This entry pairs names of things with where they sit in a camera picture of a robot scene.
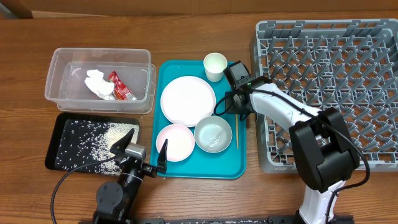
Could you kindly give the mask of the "grey dishwasher rack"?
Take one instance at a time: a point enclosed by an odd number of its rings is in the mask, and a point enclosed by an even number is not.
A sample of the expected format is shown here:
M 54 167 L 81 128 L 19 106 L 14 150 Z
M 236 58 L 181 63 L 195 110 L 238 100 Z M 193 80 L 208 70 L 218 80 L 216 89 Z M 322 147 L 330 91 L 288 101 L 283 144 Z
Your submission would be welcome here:
M 251 71 L 312 107 L 338 109 L 373 172 L 397 170 L 397 21 L 261 21 Z

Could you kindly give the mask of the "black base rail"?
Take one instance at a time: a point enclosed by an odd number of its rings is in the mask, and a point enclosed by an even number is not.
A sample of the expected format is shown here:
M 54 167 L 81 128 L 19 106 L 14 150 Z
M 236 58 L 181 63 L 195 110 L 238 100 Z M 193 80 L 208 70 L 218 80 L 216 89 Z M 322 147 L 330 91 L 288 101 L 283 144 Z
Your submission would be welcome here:
M 143 218 L 134 221 L 137 224 L 293 224 L 295 215 L 269 216 L 266 218 L 213 218 L 165 220 L 163 218 Z

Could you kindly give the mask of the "clear plastic waste bin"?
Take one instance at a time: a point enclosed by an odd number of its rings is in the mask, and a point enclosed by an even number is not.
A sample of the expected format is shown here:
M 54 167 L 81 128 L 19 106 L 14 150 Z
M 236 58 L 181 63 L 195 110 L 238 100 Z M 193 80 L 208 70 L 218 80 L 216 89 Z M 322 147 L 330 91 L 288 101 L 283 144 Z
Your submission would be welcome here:
M 155 81 L 146 49 L 58 48 L 44 95 L 62 111 L 147 114 Z

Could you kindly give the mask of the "grey round bowl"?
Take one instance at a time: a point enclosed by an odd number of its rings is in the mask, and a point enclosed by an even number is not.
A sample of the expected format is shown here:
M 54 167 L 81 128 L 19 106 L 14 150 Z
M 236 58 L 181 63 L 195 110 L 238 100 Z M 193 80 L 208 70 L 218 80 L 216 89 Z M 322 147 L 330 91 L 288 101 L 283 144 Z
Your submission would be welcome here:
M 233 132 L 229 123 L 223 118 L 208 116 L 195 126 L 194 138 L 200 149 L 214 154 L 228 148 Z

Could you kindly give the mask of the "wooden chopstick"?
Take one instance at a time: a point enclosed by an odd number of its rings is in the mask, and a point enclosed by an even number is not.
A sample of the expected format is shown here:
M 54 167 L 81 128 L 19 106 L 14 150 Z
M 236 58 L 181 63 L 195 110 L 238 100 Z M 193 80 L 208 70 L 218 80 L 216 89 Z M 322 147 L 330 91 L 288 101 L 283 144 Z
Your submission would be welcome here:
M 235 115 L 235 123 L 236 123 L 236 147 L 239 150 L 239 119 L 238 119 L 238 114 Z

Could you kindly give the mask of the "pink round plate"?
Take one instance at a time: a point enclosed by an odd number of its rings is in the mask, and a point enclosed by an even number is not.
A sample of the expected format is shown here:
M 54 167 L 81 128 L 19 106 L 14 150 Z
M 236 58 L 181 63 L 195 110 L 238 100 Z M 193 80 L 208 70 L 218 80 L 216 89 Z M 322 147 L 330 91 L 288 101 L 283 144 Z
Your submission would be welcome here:
M 164 116 L 173 124 L 188 128 L 211 116 L 216 95 L 210 84 L 201 78 L 183 76 L 172 80 L 163 89 L 160 107 Z

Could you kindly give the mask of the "red snack wrapper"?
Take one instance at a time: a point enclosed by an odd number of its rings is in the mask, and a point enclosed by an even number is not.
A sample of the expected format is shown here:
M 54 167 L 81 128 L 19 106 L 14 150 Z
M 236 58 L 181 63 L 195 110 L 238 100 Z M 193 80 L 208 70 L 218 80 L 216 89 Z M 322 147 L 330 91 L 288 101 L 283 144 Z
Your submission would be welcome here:
M 109 80 L 114 83 L 113 94 L 117 100 L 137 100 L 132 91 L 123 83 L 115 71 L 110 73 Z

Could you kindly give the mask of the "black tray with rice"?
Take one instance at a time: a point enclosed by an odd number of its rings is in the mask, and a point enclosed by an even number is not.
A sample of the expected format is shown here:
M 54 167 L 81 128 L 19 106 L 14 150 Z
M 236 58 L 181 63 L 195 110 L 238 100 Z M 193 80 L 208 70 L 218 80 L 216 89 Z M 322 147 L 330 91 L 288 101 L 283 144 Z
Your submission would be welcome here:
M 131 141 L 138 142 L 140 124 L 134 118 L 61 113 L 55 121 L 45 167 L 50 170 L 70 171 L 89 164 L 89 167 L 79 171 L 117 176 L 121 169 L 114 162 L 95 166 L 93 163 L 113 157 L 111 146 L 130 130 L 134 131 Z

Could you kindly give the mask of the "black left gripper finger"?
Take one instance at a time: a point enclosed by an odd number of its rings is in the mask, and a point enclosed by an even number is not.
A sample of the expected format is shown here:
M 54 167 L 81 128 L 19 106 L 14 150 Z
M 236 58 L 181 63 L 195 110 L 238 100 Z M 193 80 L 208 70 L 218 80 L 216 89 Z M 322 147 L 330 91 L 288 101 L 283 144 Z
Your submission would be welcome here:
M 110 148 L 110 152 L 117 155 L 120 152 L 125 152 L 125 149 L 131 143 L 131 139 L 134 135 L 134 129 L 131 129 L 125 136 L 120 140 L 116 141 Z
M 162 174 L 165 174 L 167 171 L 167 146 L 168 139 L 164 141 L 157 159 L 157 171 Z

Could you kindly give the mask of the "white tissue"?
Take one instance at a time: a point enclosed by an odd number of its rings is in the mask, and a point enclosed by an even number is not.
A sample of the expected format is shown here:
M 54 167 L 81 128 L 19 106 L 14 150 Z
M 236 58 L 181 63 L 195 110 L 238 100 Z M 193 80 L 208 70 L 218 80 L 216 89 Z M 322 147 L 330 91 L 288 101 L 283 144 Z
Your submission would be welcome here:
M 85 85 L 99 98 L 103 100 L 115 100 L 113 96 L 114 83 L 104 79 L 104 73 L 99 70 L 86 72 Z

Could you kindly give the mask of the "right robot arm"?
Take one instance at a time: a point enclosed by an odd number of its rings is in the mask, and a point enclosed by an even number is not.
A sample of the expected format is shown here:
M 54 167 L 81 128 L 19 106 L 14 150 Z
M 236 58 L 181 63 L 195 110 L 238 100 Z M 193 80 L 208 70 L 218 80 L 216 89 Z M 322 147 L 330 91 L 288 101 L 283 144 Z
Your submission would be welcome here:
M 297 101 L 266 77 L 250 76 L 237 61 L 223 71 L 231 87 L 222 98 L 226 113 L 262 114 L 289 132 L 297 172 L 305 195 L 294 216 L 269 217 L 268 223 L 353 223 L 351 216 L 333 213 L 339 190 L 359 166 L 355 148 L 341 113 L 320 110 Z

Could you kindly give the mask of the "pink small bowl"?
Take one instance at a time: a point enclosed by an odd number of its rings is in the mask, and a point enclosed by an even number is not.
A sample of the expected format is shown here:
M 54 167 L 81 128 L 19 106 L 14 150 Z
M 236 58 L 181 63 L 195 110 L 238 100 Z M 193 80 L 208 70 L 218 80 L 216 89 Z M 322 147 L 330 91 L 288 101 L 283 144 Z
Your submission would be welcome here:
M 156 138 L 156 149 L 161 151 L 165 140 L 167 143 L 167 160 L 180 162 L 190 156 L 195 147 L 195 139 L 191 130 L 181 124 L 171 124 L 163 128 Z

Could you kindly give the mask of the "white paper cup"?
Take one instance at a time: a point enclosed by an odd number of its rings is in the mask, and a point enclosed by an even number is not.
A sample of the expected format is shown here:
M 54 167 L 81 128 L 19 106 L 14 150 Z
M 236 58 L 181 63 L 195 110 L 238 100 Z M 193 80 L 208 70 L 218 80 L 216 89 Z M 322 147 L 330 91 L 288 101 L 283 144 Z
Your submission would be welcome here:
M 228 66 L 228 61 L 224 55 L 213 52 L 204 58 L 203 65 L 207 79 L 211 82 L 218 82 L 224 76 L 223 71 Z

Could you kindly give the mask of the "teal plastic tray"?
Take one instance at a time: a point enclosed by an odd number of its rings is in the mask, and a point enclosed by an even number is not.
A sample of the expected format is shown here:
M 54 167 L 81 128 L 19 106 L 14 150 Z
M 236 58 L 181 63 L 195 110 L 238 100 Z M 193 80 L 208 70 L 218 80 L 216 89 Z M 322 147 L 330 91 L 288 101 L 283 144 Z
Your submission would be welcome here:
M 155 98 L 152 149 L 150 163 L 156 165 L 159 153 L 156 138 L 159 132 L 170 124 L 160 107 L 163 89 L 172 80 L 182 76 L 195 76 L 207 80 L 203 62 L 200 60 L 168 60 L 159 69 Z M 185 177 L 198 179 L 237 179 L 246 170 L 246 122 L 239 120 L 239 150 L 236 147 L 236 123 L 234 114 L 224 114 L 233 131 L 233 139 L 228 148 L 219 153 L 209 153 L 194 147 L 188 158 L 180 162 L 168 162 L 165 177 Z

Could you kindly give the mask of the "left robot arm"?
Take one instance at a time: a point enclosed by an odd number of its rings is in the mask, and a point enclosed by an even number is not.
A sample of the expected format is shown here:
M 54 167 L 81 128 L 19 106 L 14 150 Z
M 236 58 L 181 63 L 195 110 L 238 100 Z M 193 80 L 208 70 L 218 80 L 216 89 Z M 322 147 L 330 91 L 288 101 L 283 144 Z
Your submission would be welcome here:
M 110 152 L 116 155 L 113 161 L 121 173 L 116 182 L 106 182 L 97 190 L 93 223 L 133 223 L 129 213 L 144 177 L 155 178 L 159 172 L 164 174 L 167 171 L 169 141 L 164 141 L 154 166 L 144 162 L 145 147 L 133 143 L 133 135 L 132 129 L 110 148 Z

